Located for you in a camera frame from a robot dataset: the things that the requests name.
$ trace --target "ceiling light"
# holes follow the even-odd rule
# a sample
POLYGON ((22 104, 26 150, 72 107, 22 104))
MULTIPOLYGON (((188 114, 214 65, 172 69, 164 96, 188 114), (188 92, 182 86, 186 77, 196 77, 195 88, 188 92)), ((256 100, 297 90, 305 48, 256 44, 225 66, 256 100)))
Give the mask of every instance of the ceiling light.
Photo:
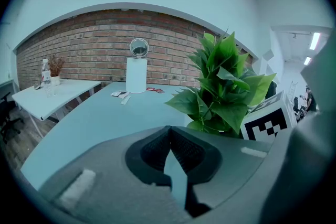
POLYGON ((319 41, 320 35, 321 35, 320 33, 314 33, 313 39, 312 39, 311 45, 310 45, 311 50, 315 50, 317 42, 319 41))
POLYGON ((310 57, 307 57, 307 58, 306 58, 306 60, 304 61, 304 62, 305 62, 304 65, 305 65, 305 66, 306 66, 307 64, 309 64, 310 59, 311 59, 310 57))

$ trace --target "plastic bottle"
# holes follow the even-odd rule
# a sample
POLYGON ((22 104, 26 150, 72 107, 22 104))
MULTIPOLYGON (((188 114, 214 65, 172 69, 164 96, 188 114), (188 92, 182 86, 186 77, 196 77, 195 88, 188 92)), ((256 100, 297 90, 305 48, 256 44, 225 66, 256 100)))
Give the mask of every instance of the plastic bottle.
POLYGON ((43 59, 42 82, 44 82, 44 89, 47 93, 47 97, 51 97, 51 78, 50 78, 50 67, 48 65, 48 59, 43 59))

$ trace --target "dried flower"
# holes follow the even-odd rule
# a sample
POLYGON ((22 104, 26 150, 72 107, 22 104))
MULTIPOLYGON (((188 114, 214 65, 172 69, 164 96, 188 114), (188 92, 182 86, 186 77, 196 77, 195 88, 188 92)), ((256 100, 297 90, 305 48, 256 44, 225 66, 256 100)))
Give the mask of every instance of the dried flower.
POLYGON ((50 73, 52 77, 59 76, 62 66, 64 64, 64 60, 61 58, 56 59, 55 55, 52 55, 49 60, 49 66, 50 66, 50 73))

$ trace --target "red brick wall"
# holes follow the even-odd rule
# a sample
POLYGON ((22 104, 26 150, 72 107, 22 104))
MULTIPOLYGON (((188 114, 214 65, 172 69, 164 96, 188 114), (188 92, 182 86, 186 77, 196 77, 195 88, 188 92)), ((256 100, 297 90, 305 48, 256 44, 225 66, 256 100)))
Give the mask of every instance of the red brick wall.
POLYGON ((136 37, 150 45, 147 83, 198 86, 197 69, 187 55, 200 48, 197 35, 208 29, 166 14, 113 9, 81 14, 55 23, 17 49, 21 89, 40 80, 42 60, 65 60, 61 78, 125 81, 129 43, 136 37))

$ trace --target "round mirror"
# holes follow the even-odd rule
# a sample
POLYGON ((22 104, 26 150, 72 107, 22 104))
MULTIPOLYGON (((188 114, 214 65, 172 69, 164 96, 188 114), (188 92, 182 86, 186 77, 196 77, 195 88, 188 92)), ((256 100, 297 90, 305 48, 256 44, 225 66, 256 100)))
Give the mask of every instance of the round mirror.
POLYGON ((130 49, 134 56, 140 58, 148 53, 149 45, 146 40, 142 38, 136 38, 132 40, 130 49))

